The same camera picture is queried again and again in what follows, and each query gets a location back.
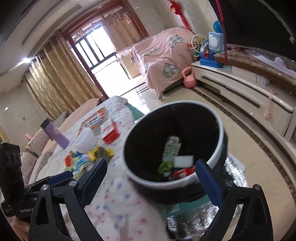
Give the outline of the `red white small box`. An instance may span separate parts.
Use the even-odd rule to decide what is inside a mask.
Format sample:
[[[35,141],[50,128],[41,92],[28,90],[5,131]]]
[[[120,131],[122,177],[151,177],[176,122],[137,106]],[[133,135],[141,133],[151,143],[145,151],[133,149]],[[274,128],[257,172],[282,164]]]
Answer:
[[[107,143],[111,144],[120,136],[120,132],[116,123],[112,119],[106,120],[101,126],[101,138]]]

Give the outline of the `beige curtain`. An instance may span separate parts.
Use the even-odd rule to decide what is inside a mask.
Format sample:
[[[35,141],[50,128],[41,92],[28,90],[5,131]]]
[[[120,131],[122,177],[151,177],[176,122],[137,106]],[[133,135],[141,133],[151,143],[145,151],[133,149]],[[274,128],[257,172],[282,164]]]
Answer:
[[[56,31],[36,54],[23,76],[29,93],[52,120],[72,113],[86,101],[106,100],[70,50],[60,31]]]

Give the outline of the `yellow snack wrapper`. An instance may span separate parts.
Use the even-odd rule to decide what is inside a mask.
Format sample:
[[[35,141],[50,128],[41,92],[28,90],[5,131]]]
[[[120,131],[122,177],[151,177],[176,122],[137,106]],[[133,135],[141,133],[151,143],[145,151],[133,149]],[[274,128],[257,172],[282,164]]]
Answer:
[[[111,148],[103,148],[99,145],[96,145],[88,152],[88,156],[92,162],[98,161],[100,158],[102,158],[109,163],[114,155],[115,153]]]

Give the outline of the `blue yellow paper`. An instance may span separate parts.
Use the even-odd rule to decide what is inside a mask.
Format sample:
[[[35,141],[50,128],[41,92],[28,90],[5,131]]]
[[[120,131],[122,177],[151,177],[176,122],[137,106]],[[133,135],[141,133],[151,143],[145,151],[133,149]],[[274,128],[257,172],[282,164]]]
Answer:
[[[66,171],[70,171],[73,174],[73,178],[78,180],[85,172],[88,164],[91,160],[88,154],[82,154],[79,152],[74,152],[74,157],[71,161],[71,166],[66,167]]]

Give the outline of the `pink heart sofa cover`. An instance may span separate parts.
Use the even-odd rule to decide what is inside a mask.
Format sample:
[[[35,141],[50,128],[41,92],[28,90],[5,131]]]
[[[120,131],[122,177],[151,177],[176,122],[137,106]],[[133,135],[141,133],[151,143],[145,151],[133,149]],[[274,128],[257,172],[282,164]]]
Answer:
[[[182,70],[194,62],[193,50],[189,48],[192,35],[185,28],[174,27],[133,46],[131,61],[159,100],[166,88],[182,78]]]

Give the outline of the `blue spiky ball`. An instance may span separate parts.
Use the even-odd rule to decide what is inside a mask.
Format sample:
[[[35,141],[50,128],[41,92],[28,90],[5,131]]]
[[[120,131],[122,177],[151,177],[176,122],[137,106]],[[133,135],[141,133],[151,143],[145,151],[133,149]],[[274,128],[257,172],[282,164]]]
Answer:
[[[216,33],[223,33],[223,29],[221,27],[221,23],[219,22],[219,20],[216,20],[213,23],[213,29],[214,29],[214,32]]]

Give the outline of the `orange snack wrapper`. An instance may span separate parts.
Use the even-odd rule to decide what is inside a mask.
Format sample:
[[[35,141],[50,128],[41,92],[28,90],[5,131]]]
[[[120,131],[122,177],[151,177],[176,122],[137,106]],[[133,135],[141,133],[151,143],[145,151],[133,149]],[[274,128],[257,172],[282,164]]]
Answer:
[[[71,161],[72,161],[73,157],[74,157],[74,153],[72,151],[70,151],[68,153],[68,155],[66,156],[66,158],[64,159],[66,167],[71,166]]]

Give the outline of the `pink stick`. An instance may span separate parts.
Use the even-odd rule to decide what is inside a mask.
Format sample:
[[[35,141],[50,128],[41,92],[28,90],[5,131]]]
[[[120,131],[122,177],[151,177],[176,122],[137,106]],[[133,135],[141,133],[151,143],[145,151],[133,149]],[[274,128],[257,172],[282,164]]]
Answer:
[[[221,28],[223,30],[223,38],[224,38],[224,60],[225,60],[225,64],[228,65],[228,59],[227,59],[227,40],[226,40],[226,32],[225,32],[225,26],[224,26],[224,16],[222,13],[222,8],[220,5],[220,1],[216,0],[216,5],[217,5],[217,9],[219,12],[219,16],[220,16],[220,25]]]

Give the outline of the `purple travel mug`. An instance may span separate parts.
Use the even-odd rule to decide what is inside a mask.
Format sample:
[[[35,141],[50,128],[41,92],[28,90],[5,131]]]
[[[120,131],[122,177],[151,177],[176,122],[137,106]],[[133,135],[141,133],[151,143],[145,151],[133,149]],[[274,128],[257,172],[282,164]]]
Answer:
[[[55,141],[62,149],[66,149],[70,141],[54,126],[49,118],[46,118],[42,124],[41,128],[45,131],[48,137]]]

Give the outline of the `white TV cabinet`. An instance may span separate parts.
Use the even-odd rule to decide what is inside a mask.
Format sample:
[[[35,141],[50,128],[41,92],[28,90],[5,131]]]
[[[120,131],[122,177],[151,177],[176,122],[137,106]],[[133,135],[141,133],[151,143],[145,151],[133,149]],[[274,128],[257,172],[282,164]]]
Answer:
[[[220,94],[288,142],[295,136],[295,97],[273,83],[263,85],[239,75],[237,67],[214,68],[192,63],[200,84]]]

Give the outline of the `white trash bin black liner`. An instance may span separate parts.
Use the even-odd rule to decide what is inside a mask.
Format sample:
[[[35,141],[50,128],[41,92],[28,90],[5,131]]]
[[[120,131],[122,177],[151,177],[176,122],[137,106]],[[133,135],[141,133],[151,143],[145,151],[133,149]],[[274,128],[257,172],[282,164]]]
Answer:
[[[143,197],[161,204],[190,202],[205,196],[195,165],[205,161],[220,173],[228,137],[217,112],[192,100],[160,106],[129,130],[122,148],[123,166]]]

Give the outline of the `pink kettlebell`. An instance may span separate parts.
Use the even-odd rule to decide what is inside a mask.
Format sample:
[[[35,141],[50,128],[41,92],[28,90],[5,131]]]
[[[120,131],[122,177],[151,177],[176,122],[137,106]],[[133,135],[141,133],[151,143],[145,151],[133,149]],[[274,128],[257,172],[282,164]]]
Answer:
[[[182,70],[183,84],[187,88],[193,88],[197,86],[196,78],[192,67],[187,67]]]

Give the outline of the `blue toy set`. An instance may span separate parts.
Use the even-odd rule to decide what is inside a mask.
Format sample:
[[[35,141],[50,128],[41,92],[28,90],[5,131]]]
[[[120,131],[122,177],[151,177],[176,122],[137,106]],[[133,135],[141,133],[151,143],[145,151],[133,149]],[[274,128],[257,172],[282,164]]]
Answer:
[[[224,51],[223,33],[209,32],[207,39],[200,34],[192,35],[189,38],[189,48],[197,54],[201,65],[223,68],[223,64],[217,62],[214,57],[216,53]]]

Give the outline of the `red Chinese knot decoration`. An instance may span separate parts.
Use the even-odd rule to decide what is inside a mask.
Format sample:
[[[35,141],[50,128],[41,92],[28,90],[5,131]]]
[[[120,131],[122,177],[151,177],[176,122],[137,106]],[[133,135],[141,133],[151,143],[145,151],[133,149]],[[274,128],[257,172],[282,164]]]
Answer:
[[[185,28],[187,30],[192,31],[187,19],[185,18],[184,14],[183,14],[180,4],[177,3],[176,1],[173,1],[173,0],[168,0],[168,2],[170,3],[171,12],[181,18],[182,24],[185,26]]]

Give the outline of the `black television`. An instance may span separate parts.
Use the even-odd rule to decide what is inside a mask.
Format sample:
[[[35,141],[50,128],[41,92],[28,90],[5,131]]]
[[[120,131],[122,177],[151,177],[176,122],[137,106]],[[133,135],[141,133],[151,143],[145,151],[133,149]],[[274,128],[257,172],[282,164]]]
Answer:
[[[210,1],[227,44],[264,49],[295,61],[295,1]]]

